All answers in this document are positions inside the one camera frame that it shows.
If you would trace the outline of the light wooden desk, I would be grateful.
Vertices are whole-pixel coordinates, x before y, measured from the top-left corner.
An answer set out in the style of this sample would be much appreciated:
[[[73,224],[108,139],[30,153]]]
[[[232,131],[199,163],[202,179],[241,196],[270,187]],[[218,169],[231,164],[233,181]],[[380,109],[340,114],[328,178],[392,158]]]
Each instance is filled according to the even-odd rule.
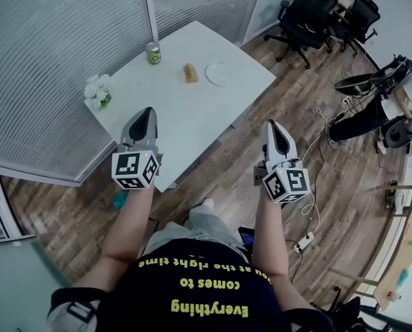
[[[412,185],[388,185],[382,186],[383,190],[411,190]],[[398,288],[401,286],[403,272],[407,272],[412,263],[412,197],[408,212],[403,215],[405,222],[402,234],[395,247],[394,253],[388,263],[383,275],[378,280],[366,279],[365,277],[351,275],[340,270],[331,268],[330,271],[347,277],[354,282],[367,284],[375,288],[373,294],[359,292],[359,295],[371,297],[376,300],[378,307],[383,311],[398,299]]]

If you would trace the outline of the person's grey trousers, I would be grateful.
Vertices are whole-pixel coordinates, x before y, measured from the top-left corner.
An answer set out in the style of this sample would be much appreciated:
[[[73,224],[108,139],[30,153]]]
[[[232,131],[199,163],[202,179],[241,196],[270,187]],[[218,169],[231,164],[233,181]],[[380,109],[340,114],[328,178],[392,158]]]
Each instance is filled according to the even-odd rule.
[[[212,202],[211,198],[207,198],[191,209],[183,225],[168,222],[164,229],[150,237],[143,255],[150,254],[175,239],[191,239],[224,245],[246,259],[242,244],[233,236],[227,224],[216,215]]]

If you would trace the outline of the white flower bouquet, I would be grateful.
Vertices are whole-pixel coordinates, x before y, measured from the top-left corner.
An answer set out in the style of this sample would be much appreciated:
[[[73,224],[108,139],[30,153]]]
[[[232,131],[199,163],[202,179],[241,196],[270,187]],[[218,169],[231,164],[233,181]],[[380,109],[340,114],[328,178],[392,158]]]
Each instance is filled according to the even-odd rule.
[[[111,101],[109,81],[108,74],[94,75],[86,79],[84,96],[95,110],[104,109]]]

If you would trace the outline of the white round plate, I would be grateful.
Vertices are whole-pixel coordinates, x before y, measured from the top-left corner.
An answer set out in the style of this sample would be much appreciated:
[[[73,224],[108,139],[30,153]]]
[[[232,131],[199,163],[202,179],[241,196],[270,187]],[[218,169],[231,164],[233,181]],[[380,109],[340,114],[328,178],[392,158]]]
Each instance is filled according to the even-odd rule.
[[[205,68],[207,79],[216,86],[228,86],[233,73],[229,64],[225,62],[212,62]]]

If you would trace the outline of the green drink can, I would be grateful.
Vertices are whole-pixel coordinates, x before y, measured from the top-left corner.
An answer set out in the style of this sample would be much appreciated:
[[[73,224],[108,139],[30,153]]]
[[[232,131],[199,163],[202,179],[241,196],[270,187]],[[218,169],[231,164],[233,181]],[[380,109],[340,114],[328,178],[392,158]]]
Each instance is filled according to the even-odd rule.
[[[161,49],[158,42],[150,42],[146,47],[147,59],[150,64],[158,64],[161,61]]]

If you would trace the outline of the person's black printed shirt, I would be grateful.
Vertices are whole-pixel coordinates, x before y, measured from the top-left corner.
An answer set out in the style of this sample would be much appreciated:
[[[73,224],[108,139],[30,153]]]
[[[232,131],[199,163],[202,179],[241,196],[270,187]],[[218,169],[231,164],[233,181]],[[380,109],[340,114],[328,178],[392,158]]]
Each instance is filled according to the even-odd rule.
[[[133,263],[111,292],[61,288],[51,332],[335,332],[316,309],[284,311],[270,278],[218,243],[175,239]]]

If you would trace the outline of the person's left forearm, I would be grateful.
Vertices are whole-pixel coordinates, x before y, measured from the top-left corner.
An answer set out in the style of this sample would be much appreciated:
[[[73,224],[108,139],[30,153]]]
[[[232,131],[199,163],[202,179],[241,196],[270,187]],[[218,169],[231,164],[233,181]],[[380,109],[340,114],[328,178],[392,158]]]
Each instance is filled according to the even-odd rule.
[[[110,269],[128,267],[138,257],[150,216],[154,185],[128,192],[120,214],[107,235],[100,263]]]

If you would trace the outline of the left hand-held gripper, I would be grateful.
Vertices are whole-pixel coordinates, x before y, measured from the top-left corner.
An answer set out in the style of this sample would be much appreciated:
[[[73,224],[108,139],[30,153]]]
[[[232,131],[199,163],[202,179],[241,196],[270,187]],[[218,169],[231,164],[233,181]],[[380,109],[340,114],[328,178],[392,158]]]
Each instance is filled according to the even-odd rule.
[[[123,127],[120,143],[126,151],[112,154],[111,178],[123,190],[146,189],[159,175],[163,154],[155,145],[158,138],[157,116],[146,107]]]

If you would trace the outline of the tan fuzzy brush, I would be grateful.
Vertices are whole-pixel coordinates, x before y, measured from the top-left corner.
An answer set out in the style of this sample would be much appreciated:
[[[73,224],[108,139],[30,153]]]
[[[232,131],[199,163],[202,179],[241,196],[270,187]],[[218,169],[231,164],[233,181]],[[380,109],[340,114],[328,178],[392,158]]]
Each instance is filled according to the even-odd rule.
[[[199,77],[196,72],[196,69],[191,63],[187,63],[183,66],[183,72],[184,72],[186,83],[193,84],[199,81]]]

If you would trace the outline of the frosted glass door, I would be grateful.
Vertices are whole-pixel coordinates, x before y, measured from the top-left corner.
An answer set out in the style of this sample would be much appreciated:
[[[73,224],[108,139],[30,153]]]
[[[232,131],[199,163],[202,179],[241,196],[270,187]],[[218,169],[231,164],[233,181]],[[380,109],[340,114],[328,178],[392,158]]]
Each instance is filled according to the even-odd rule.
[[[0,240],[0,332],[49,332],[51,295],[71,282],[39,239]]]

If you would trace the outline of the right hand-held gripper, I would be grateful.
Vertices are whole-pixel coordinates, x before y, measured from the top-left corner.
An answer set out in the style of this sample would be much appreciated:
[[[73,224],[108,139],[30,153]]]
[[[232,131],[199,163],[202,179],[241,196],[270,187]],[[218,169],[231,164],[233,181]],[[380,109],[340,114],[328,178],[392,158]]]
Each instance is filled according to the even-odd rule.
[[[296,143],[288,131],[274,120],[264,127],[265,160],[285,161],[267,169],[265,161],[254,167],[254,185],[262,186],[273,203],[293,203],[310,193],[307,169],[297,157]]]

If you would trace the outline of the person's right forearm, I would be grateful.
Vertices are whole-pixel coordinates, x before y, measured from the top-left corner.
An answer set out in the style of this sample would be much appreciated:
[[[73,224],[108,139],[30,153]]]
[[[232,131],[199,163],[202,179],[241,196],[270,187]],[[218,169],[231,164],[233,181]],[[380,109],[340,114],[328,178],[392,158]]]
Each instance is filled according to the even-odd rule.
[[[281,205],[273,203],[263,187],[256,212],[252,264],[268,276],[288,276],[289,255]]]

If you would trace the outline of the white square table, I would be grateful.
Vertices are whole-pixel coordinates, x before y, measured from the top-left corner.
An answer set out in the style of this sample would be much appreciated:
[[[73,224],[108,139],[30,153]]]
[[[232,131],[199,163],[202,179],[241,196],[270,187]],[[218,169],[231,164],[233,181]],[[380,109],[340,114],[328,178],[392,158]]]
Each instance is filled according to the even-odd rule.
[[[163,38],[159,45],[158,64],[150,64],[146,53],[141,53],[110,77],[111,101],[105,109],[86,106],[115,142],[120,142],[123,126],[132,116],[146,107],[156,111],[156,144],[163,159],[155,186],[164,192],[276,78],[198,21]],[[207,79],[205,68],[212,62],[229,64],[233,79],[228,86]],[[183,66],[187,63],[195,67],[197,83],[186,83]]]

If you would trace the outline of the black mesh office chair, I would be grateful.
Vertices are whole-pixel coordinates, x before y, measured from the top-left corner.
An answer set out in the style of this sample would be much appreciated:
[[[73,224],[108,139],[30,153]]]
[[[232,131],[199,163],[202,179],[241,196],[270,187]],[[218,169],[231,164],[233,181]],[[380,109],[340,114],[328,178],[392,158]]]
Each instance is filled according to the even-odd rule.
[[[328,315],[331,317],[336,332],[369,332],[366,328],[366,323],[360,318],[359,313],[361,308],[366,311],[376,314],[379,310],[379,305],[366,306],[361,305],[360,297],[355,297],[347,303],[339,301],[341,289],[335,286],[333,290],[337,293],[334,298]]]
[[[278,14],[281,34],[266,34],[263,39],[287,44],[286,50],[296,51],[305,62],[305,68],[310,69],[310,62],[304,54],[306,48],[318,50],[326,45],[328,52],[332,52],[328,41],[330,16],[337,4],[337,0],[283,0]]]
[[[380,19],[379,8],[373,0],[354,0],[353,4],[344,12],[344,16],[339,15],[342,26],[343,45],[341,52],[350,46],[357,55],[353,46],[353,41],[365,44],[371,37],[377,35],[373,29],[368,34],[369,28]]]

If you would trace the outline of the black phone with blue screen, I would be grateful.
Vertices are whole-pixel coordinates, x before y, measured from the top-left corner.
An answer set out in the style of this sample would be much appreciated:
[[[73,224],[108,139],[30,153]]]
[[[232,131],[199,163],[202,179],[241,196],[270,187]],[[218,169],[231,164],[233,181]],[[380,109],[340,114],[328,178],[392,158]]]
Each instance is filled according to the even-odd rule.
[[[244,248],[252,255],[255,230],[252,228],[239,227],[238,233],[241,237]]]

